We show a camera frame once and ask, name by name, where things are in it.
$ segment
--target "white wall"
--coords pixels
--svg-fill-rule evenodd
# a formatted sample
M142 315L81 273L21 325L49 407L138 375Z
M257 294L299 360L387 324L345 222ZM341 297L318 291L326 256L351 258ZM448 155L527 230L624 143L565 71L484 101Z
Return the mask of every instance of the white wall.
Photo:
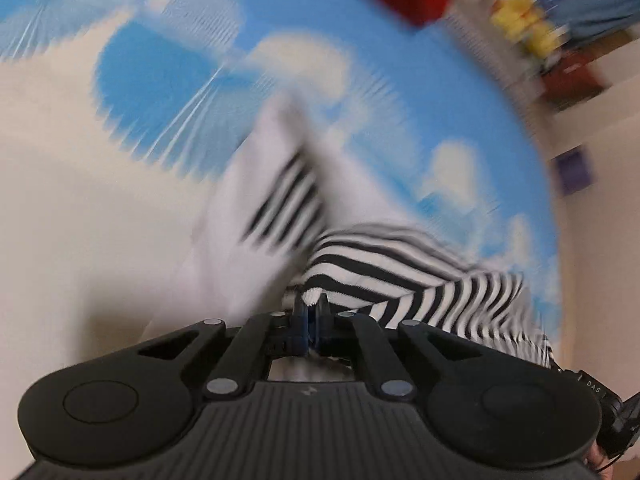
M191 221L1 134L0 199L0 478L10 479L31 460L21 395L137 341Z
M640 390L640 41L601 58L614 86L557 116L550 155L580 143L595 183L562 202L575 278L574 369Z

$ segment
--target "blue sky print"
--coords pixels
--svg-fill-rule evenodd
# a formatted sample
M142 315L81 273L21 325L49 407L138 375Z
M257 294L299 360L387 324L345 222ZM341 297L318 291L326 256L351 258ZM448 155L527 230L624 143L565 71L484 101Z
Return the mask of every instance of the blue sky print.
M98 0L0 0L0 59L32 56L76 36L112 9Z
M265 99L294 86L318 131L432 234L469 259L523 270L551 334L556 233L526 131L441 24L407 31L377 5L0 0L0 58L32 56L123 17L96 46L98 113L136 160L197 178L219 176Z
M185 176L218 176L274 83L230 53L234 0L146 0L109 40L95 72L100 106L124 150Z
M223 171L272 86L137 22L111 38L95 84L123 149L199 178Z

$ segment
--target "bedsheet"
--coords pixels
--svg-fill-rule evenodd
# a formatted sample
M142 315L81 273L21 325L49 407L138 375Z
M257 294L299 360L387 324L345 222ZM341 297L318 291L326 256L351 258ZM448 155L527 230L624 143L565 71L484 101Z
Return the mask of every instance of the bedsheet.
M523 272L558 341L543 165L441 23L410 29L375 0L0 0L0 99L26 87L3 135L178 215L294 89L431 235Z

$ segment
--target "black cable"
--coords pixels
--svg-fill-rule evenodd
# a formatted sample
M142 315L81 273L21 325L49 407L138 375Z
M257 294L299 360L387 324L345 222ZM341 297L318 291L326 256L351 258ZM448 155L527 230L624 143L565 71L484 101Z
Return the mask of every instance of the black cable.
M611 466L611 465L614 465L614 464L618 461L618 459L619 459L621 456L623 456L623 455L624 455L624 453L620 453L617 457L615 457L615 458L614 458L611 462L609 462L606 466L603 466L603 467L601 467L600 469L596 469L596 473L599 473L599 472L601 472L601 471L604 471L607 467L609 467L609 466Z

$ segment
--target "ribbed black surface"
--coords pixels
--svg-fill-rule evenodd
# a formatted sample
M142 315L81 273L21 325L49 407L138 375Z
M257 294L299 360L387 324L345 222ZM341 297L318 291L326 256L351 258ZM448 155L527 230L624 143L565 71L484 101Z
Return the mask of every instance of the ribbed black surface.
M178 444L145 461L108 471L37 462L20 478L586 480L595 476L579 463L539 472L479 465L445 448L413 407L376 399L362 383L258 383L247 397L207 406Z

